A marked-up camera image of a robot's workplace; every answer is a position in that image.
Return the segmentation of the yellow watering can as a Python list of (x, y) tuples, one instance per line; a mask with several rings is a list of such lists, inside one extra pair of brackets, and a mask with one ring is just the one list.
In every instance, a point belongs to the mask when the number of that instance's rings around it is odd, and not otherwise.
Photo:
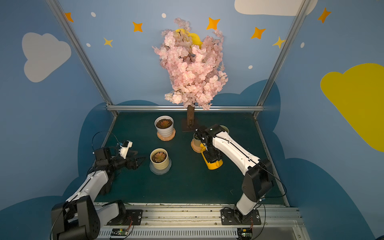
[(209, 170), (216, 170), (223, 165), (223, 160), (214, 160), (212, 163), (209, 162), (211, 155), (208, 154), (207, 148), (203, 144), (200, 144), (200, 147), (202, 148), (201, 154)]

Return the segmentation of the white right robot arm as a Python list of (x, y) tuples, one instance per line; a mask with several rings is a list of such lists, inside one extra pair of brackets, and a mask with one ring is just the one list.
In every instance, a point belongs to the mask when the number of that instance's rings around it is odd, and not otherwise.
[(227, 156), (244, 175), (243, 194), (236, 204), (238, 216), (248, 216), (257, 203), (273, 188), (273, 166), (269, 160), (261, 160), (238, 144), (220, 125), (200, 127), (195, 135), (201, 141), (202, 156), (209, 170), (223, 165)]

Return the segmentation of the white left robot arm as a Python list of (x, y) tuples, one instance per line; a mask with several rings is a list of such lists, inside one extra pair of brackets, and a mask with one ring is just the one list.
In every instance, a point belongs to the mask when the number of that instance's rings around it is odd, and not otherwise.
[(124, 143), (115, 148), (114, 155), (109, 147), (94, 150), (96, 159), (86, 180), (65, 202), (52, 208), (51, 240), (95, 240), (103, 226), (126, 226), (113, 234), (127, 238), (141, 224), (143, 212), (128, 210), (121, 200), (95, 207), (97, 196), (111, 191), (118, 170), (136, 170), (146, 160), (129, 148)]

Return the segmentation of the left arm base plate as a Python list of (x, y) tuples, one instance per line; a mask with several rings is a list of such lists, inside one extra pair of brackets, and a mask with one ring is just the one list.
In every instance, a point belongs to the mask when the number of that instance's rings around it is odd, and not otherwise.
[(119, 213), (117, 217), (110, 220), (107, 226), (140, 226), (143, 219), (143, 210), (127, 209), (124, 213)]

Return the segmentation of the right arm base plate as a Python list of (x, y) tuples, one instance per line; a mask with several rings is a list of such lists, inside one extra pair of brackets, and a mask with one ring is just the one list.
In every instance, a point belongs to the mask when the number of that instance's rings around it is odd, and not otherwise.
[(253, 210), (247, 215), (243, 215), (237, 209), (231, 209), (225, 207), (220, 210), (222, 225), (234, 226), (234, 225), (261, 225), (262, 219), (258, 210)]

